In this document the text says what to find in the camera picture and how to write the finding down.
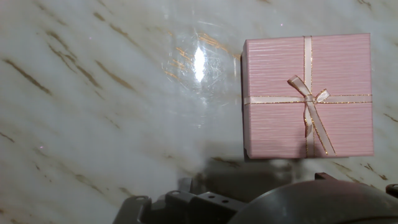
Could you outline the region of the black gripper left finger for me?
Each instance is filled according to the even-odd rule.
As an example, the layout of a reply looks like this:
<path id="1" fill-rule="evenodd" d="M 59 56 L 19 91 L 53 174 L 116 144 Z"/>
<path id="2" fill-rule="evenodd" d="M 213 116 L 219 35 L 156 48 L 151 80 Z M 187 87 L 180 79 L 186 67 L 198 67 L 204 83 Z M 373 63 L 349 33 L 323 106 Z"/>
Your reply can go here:
<path id="1" fill-rule="evenodd" d="M 153 202 L 148 196 L 125 199 L 114 224 L 224 224 L 246 204 L 212 192 L 174 190 Z"/>

